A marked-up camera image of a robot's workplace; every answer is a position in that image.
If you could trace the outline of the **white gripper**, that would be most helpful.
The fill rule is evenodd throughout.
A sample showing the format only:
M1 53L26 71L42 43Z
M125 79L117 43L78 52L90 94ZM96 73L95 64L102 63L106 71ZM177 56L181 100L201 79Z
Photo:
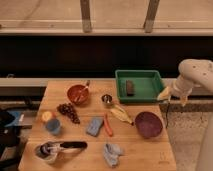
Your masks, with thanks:
M175 97L181 97L181 105L184 107L187 104L188 97L193 89L193 82L185 79L182 76L178 76L177 79L171 84L171 92L170 88L166 87L158 96L158 100L169 100L171 98L171 94Z

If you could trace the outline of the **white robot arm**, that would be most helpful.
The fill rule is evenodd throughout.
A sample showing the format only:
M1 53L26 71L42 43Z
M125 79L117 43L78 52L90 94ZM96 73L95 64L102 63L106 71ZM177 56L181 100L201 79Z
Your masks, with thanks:
M193 89L201 87L213 96L213 61L184 59L178 65L179 76L157 96L158 101L178 98L182 106L188 102ZM213 114L210 116L202 139L196 171L213 171Z

